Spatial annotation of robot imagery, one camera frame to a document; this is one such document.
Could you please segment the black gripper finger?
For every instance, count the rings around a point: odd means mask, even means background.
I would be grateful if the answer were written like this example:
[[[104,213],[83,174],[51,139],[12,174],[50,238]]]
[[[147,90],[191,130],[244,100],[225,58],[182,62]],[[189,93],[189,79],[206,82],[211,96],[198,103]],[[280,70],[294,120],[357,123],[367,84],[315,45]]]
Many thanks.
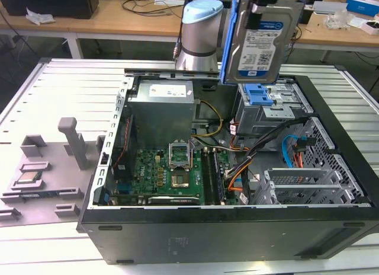
[[[253,4],[250,13],[250,29],[257,30],[263,14],[263,7]]]

